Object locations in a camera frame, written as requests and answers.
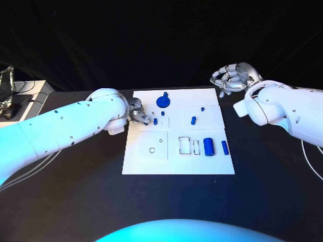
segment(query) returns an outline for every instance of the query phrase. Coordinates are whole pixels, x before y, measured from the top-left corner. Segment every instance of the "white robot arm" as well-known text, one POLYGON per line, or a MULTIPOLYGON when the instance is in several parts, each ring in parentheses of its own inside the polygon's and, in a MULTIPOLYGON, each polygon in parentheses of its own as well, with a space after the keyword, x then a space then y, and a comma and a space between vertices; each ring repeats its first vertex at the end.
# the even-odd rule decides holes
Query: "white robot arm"
POLYGON ((293 88, 275 81, 264 81, 248 63, 221 68, 209 81, 225 93, 245 90, 245 98, 234 104, 238 116, 249 116, 260 126, 281 126, 291 136, 323 147, 323 91, 293 88))
POLYGON ((98 89, 76 102, 0 129, 0 186, 36 160, 107 130, 124 131, 127 119, 148 123, 141 101, 125 100, 115 89, 98 89))

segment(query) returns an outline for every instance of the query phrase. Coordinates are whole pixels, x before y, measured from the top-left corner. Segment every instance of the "small blue piece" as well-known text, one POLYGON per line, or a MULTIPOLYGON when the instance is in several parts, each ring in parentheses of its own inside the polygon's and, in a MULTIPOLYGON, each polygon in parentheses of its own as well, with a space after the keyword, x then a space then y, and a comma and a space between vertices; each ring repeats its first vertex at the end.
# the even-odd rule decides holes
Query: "small blue piece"
POLYGON ((222 141, 222 147, 223 147, 225 155, 228 155, 229 154, 229 151, 228 151, 228 146, 226 146, 225 140, 222 141))
POLYGON ((167 92, 163 93, 163 96, 156 99, 156 105, 160 108, 166 108, 170 105, 170 99, 167 97, 167 92))
POLYGON ((195 125, 196 117, 192 117, 192 125, 195 125))
POLYGON ((205 156, 213 156, 213 141, 212 138, 203 139, 205 156))

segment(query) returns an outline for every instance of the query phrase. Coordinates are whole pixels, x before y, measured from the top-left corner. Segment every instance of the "blue object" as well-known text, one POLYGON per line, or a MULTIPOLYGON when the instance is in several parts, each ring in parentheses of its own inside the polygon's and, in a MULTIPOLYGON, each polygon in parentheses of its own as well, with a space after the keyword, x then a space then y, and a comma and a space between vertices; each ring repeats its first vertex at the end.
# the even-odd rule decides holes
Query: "blue object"
POLYGON ((166 219, 135 224, 102 237, 96 242, 112 241, 270 241, 277 238, 247 228, 192 219, 166 219))
POLYGON ((166 108, 170 105, 170 99, 167 97, 167 92, 163 93, 163 96, 156 99, 156 105, 160 108, 166 108))
POLYGON ((205 156, 213 156, 213 141, 212 138, 203 139, 205 156))
POLYGON ((196 117, 192 117, 192 125, 195 125, 196 117))
POLYGON ((229 154, 229 151, 228 151, 228 146, 226 146, 225 140, 222 141, 222 147, 223 147, 225 155, 228 155, 229 154))

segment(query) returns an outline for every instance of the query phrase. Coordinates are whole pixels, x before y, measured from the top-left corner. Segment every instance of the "black table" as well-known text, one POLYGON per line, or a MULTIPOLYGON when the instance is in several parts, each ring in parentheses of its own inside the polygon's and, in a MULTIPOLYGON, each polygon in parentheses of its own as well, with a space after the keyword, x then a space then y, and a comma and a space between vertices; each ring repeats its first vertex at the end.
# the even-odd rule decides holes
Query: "black table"
MULTIPOLYGON (((121 93, 133 96, 133 90, 121 93)), ((88 95, 50 94, 42 112, 88 95)), ((281 127, 238 118, 232 104, 242 96, 234 93, 219 102, 235 175, 121 175, 127 131, 101 132, 0 193, 0 240, 92 241, 133 224, 183 218, 288 241, 322 241, 323 182, 307 166, 300 140, 281 127)), ((310 144, 306 152, 323 175, 323 156, 310 144)))

